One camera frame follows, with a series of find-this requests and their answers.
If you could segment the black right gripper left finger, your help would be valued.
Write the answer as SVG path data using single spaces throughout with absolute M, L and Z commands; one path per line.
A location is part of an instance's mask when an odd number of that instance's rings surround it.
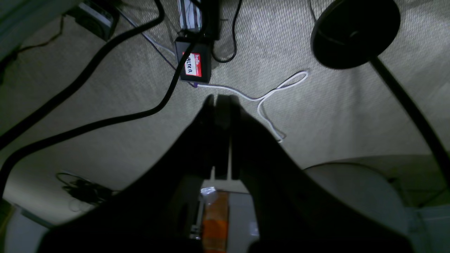
M 202 253 L 190 238 L 201 185 L 210 174 L 207 141 L 214 98 L 141 178 L 93 211 L 51 229 L 40 253 Z

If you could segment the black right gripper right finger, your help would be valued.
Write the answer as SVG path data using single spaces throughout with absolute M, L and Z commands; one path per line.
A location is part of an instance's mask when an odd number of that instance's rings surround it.
M 332 196 L 230 96 L 232 178 L 252 196 L 259 240 L 249 253 L 412 253 L 405 235 Z

